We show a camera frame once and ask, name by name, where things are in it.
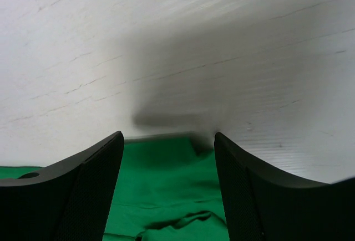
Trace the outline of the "green t shirt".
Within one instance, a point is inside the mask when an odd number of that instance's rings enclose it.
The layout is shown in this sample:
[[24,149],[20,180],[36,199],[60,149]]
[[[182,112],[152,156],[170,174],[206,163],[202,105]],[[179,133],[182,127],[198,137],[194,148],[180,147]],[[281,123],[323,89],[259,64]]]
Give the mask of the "green t shirt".
[[212,151],[186,138],[124,147],[104,240],[228,240]]

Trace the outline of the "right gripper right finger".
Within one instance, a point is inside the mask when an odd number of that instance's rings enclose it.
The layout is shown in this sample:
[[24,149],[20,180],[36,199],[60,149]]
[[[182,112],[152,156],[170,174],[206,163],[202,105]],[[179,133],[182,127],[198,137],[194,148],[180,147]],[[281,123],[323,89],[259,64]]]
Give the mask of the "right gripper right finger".
[[353,240],[354,179],[322,183],[283,171],[218,132],[217,175],[231,240]]

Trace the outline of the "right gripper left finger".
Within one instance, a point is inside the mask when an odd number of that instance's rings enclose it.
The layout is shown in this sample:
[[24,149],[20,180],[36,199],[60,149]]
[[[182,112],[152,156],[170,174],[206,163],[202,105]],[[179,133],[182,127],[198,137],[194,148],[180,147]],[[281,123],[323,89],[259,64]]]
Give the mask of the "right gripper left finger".
[[117,131],[92,147],[1,180],[1,240],[102,240],[124,150]]

